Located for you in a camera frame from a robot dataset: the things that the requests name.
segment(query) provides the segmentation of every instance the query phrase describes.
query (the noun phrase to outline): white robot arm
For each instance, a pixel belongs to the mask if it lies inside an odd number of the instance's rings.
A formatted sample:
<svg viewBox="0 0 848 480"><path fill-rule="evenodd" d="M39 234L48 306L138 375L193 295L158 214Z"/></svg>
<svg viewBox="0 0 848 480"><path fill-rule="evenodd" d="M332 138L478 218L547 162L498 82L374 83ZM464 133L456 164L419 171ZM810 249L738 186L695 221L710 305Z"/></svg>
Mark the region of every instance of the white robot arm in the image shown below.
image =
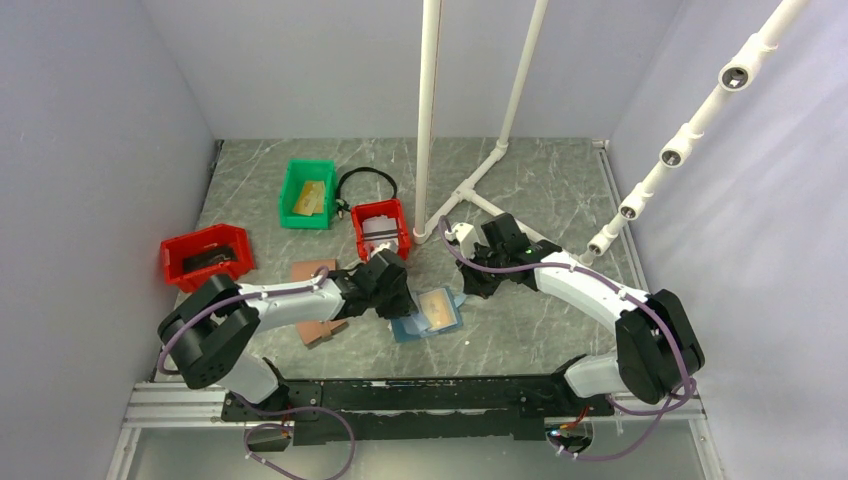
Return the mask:
<svg viewBox="0 0 848 480"><path fill-rule="evenodd" d="M671 292L651 295L627 287L580 265L551 242L530 242L507 213L479 229L466 223L448 227L447 222L439 228L457 258L466 294L485 298L503 280L512 280L579 308L615 336L615 350L566 364L563 375L578 397L629 392L656 404L684 380L671 342L678 347L688 374L703 366L703 351ZM668 327L671 342L649 313Z"/></svg>
<svg viewBox="0 0 848 480"><path fill-rule="evenodd" d="M626 287L580 266L553 243L532 243L509 214L481 225L480 231L482 236L471 225L457 224L442 232L446 242L459 247L446 243L458 258L465 293L487 297L503 280L512 280L574 305L615 335L613 352L571 359L555 372L555 383L567 386L567 396L630 392L656 404L684 380L677 358L682 355L688 374L703 366L694 332L670 292L651 295ZM215 276L159 326L165 344L160 370L170 354L179 371L167 373L182 374L189 388L218 384L260 403L286 386L270 362L244 353L253 335L301 321L356 317L368 308L383 318L417 308L406 285L405 264L390 250L377 252L353 272L324 271L305 282L238 285L226 275ZM646 311L655 312L669 334L657 330ZM216 322L213 314L223 320ZM672 342L680 355L672 351Z"/></svg>

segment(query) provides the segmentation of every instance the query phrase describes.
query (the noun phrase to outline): gray marble floor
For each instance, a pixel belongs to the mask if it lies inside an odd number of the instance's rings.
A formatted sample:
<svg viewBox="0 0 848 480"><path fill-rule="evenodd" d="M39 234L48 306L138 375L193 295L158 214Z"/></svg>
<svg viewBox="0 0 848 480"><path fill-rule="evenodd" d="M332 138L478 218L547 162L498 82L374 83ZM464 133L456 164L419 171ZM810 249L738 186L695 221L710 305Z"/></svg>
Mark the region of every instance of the gray marble floor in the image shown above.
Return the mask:
<svg viewBox="0 0 848 480"><path fill-rule="evenodd" d="M494 140L434 141L430 214L486 158ZM363 165L389 173L400 185L411 231L415 149L414 138L227 141L197 228L228 223L247 229L257 268L239 280L245 283L287 281L292 262L299 260L335 257L346 265L357 258L349 216L336 218L329 231L280 227L277 200L289 159L332 159L339 174ZM593 153L589 139L513 139L477 191L566 250L582 251L614 212ZM351 204L390 195L388 183L369 174L351 177L343 192ZM464 203L449 218L479 223L490 217ZM625 255L616 242L595 268L633 285ZM413 289L462 289L462 278L436 237L413 248L408 267ZM461 329L405 344L395 343L387 322L369 313L314 348L302 344L294 327L284 327L258 335L248 350L273 359L289 378L329 378L550 372L578 354L613 346L612 336L582 312L509 282L488 300L470 298L461 312Z"/></svg>

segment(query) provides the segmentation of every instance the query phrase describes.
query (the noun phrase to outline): green plastic bin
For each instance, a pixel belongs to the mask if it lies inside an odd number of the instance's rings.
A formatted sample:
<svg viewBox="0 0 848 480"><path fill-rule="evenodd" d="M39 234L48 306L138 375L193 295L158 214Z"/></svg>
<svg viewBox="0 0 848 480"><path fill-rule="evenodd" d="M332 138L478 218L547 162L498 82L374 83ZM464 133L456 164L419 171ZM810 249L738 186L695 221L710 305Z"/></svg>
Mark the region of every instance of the green plastic bin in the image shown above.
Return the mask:
<svg viewBox="0 0 848 480"><path fill-rule="evenodd" d="M303 184L310 180L324 182L324 213L309 217L292 213L300 191L303 190ZM336 165L332 160L290 160L286 179L283 180L283 191L280 192L280 226L328 230L330 220L336 213L335 194L338 183Z"/></svg>

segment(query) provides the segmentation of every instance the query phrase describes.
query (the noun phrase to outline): white wall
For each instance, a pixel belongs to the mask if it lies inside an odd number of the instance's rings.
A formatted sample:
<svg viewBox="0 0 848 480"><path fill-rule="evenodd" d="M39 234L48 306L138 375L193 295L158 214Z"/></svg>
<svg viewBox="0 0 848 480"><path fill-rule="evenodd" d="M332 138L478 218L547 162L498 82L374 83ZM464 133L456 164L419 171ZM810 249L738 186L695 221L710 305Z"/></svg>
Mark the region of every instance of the white wall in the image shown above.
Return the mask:
<svg viewBox="0 0 848 480"><path fill-rule="evenodd" d="M681 0L555 0L515 136L609 138ZM144 0L219 138L414 136L421 0ZM442 11L440 136L497 135L533 0Z"/></svg>
<svg viewBox="0 0 848 480"><path fill-rule="evenodd" d="M137 0L4 2L0 477L105 476L212 147Z"/></svg>
<svg viewBox="0 0 848 480"><path fill-rule="evenodd" d="M626 193L776 0L691 0L612 138ZM813 0L634 224L677 292L731 479L848 478L848 3Z"/></svg>

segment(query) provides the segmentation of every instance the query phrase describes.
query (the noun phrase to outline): red bin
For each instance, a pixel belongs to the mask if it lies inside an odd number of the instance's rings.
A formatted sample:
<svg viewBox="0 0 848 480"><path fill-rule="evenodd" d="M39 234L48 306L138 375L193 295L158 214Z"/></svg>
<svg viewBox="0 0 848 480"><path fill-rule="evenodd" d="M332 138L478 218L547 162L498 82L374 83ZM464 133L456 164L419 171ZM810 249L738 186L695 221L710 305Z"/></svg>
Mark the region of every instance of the red bin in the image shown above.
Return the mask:
<svg viewBox="0 0 848 480"><path fill-rule="evenodd" d="M212 275L227 273L233 280L253 270L253 253L247 231L218 224L171 238L159 248L165 283L191 293Z"/></svg>
<svg viewBox="0 0 848 480"><path fill-rule="evenodd" d="M368 249L362 234L362 222L371 217L385 215L397 222L398 255L406 260L412 243L409 241L409 231L406 228L406 219L403 218L403 207L400 200L392 198L382 202L364 203L353 207L350 214L353 219L353 228L356 230L356 250L359 252L359 258L364 261L368 260Z"/></svg>

